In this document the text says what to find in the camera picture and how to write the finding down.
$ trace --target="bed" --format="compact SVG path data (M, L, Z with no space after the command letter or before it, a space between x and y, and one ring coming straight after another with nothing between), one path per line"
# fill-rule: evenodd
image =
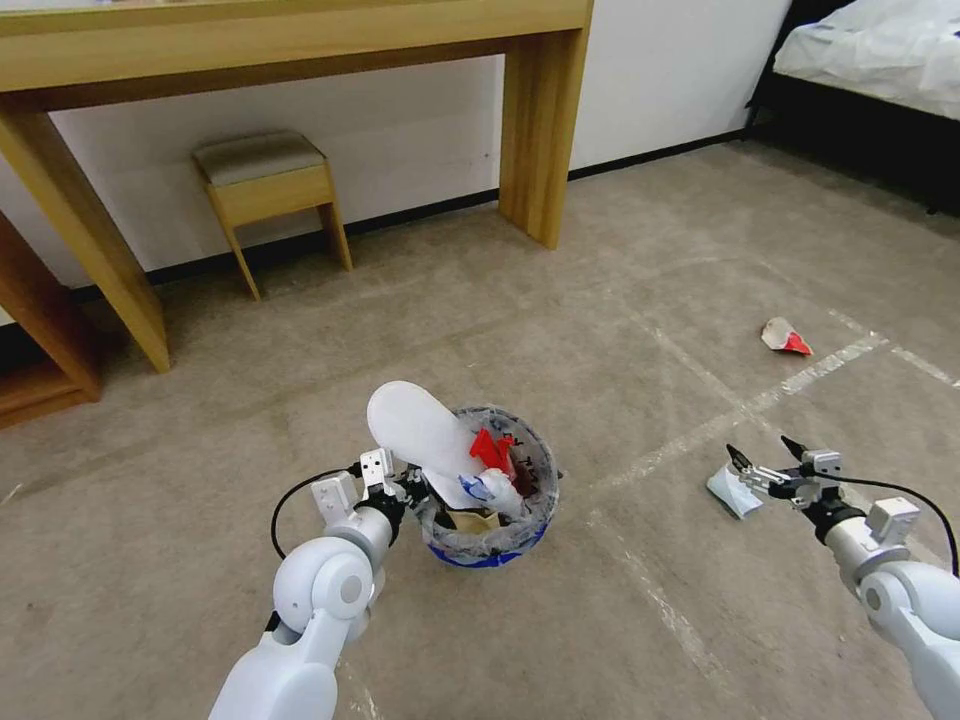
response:
M767 136L960 207L960 0L794 0L750 103Z

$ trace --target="gray cushion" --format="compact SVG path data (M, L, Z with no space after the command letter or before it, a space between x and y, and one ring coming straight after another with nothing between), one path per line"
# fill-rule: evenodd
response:
M309 140L289 131L204 145L194 150L193 157L212 185L269 177L324 161Z

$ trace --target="gray carpet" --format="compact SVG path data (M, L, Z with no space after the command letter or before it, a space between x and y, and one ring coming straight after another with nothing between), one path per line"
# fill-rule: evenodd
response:
M927 717L807 521L704 481L783 431L960 519L956 219L733 143L572 183L555 253L493 206L353 251L258 272L259 305L233 271L163 287L172 372L127 345L100 403L0 432L5 717L205 717L271 610L275 499L371 447L395 378L514 410L566 478L504 569L405 524L338 717ZM774 315L813 358L760 343ZM320 527L305 495L281 541ZM946 557L931 513L916 539Z

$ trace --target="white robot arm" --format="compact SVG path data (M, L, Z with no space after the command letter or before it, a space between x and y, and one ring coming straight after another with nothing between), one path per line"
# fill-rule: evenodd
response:
M840 578L860 601L871 626L898 647L914 687L936 720L960 717L960 580L941 568L913 562L904 544L920 511L903 498L874 503L865 515L840 495L841 458L784 443L800 467L753 465L727 446L748 487L790 500L813 522L818 540L833 552ZM954 544L951 533L951 551Z
M327 522L324 536L300 545L280 564L275 610L259 644L230 671L210 720L333 717L334 669L344 645L366 628L383 588L381 565L405 509L389 451L365 453L360 464L360 502L349 472L311 484Z

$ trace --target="trash can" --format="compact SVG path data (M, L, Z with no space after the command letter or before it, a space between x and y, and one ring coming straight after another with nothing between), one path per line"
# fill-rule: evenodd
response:
M454 414L474 433L486 428L494 440L511 435L511 454L516 463L529 471L534 492L524 503L530 513L520 520L483 534L470 534L446 528L436 522L440 505L430 494L414 508L427 547L450 565L487 568L506 565L536 545L553 518L559 500L559 477L553 453L527 423L516 415L494 406L469 407Z

